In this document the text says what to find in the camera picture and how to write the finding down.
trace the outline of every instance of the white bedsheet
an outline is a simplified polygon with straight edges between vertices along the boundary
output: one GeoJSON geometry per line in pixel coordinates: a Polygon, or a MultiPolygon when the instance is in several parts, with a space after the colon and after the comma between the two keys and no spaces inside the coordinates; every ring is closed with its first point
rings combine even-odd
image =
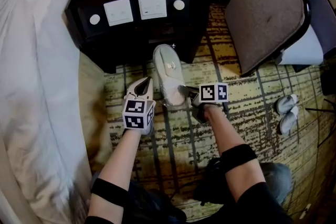
{"type": "Polygon", "coordinates": [[[79,50],[61,17],[67,2],[0,0],[0,135],[43,223],[83,223],[90,197],[79,50]]]}

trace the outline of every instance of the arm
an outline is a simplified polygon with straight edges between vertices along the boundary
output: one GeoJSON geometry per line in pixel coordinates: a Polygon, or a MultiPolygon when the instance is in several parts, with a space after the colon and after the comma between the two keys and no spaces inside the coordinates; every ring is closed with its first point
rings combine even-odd
{"type": "MultiPolygon", "coordinates": [[[[140,131],[127,130],[101,171],[99,178],[128,190],[140,137],[140,131]]],[[[122,207],[92,194],[88,216],[96,216],[114,224],[120,224],[123,211],[122,207]]]]}
{"type": "MultiPolygon", "coordinates": [[[[245,144],[221,108],[211,104],[204,105],[204,116],[210,121],[220,155],[232,147],[245,144]]],[[[250,187],[265,182],[257,159],[233,168],[225,174],[225,177],[236,202],[250,187]]]]}

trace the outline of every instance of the knee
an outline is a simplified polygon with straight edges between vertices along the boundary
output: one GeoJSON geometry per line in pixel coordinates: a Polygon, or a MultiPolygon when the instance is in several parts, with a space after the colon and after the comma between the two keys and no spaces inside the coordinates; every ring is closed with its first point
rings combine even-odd
{"type": "Polygon", "coordinates": [[[287,165],[281,163],[267,163],[261,165],[265,180],[279,203],[282,203],[291,191],[292,174],[287,165]]]}

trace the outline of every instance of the black cable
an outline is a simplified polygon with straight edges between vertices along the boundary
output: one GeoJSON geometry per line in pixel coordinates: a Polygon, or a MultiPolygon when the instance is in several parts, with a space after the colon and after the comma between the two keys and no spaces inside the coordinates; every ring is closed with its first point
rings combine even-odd
{"type": "Polygon", "coordinates": [[[188,183],[186,183],[186,184],[183,184],[181,187],[179,187],[179,188],[173,193],[173,195],[169,198],[169,200],[171,201],[171,200],[174,198],[174,196],[175,196],[175,195],[176,195],[182,188],[187,187],[187,186],[192,186],[192,185],[197,184],[197,183],[199,183],[199,182],[201,182],[201,181],[202,181],[201,179],[197,179],[197,180],[188,182],[188,183]]]}

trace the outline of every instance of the floor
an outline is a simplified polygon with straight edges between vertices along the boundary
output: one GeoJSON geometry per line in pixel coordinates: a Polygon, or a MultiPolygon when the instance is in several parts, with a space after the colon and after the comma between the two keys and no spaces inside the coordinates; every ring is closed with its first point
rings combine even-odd
{"type": "Polygon", "coordinates": [[[336,193],[331,193],[324,198],[315,219],[315,224],[336,222],[336,193]]]}
{"type": "MultiPolygon", "coordinates": [[[[203,37],[193,64],[183,63],[188,86],[222,81],[229,84],[228,118],[238,133],[253,147],[261,162],[287,164],[293,173],[292,191],[284,209],[297,220],[308,203],[314,206],[324,195],[335,170],[335,135],[328,136],[333,115],[308,112],[304,108],[329,108],[321,91],[320,69],[310,67],[295,73],[291,66],[266,63],[250,77],[241,78],[233,42],[224,18],[225,7],[212,5],[207,34],[203,37]],[[274,102],[295,93],[299,97],[299,117],[288,136],[277,134],[281,117],[274,102]]],[[[120,66],[106,75],[108,120],[113,147],[123,132],[121,103],[127,85],[144,76],[154,80],[154,136],[142,137],[133,179],[147,189],[156,188],[171,195],[173,204],[183,209],[189,221],[209,216],[221,206],[192,199],[195,186],[180,189],[202,177],[208,161],[218,156],[208,125],[200,125],[190,114],[190,103],[166,108],[153,63],[120,66]]]]}

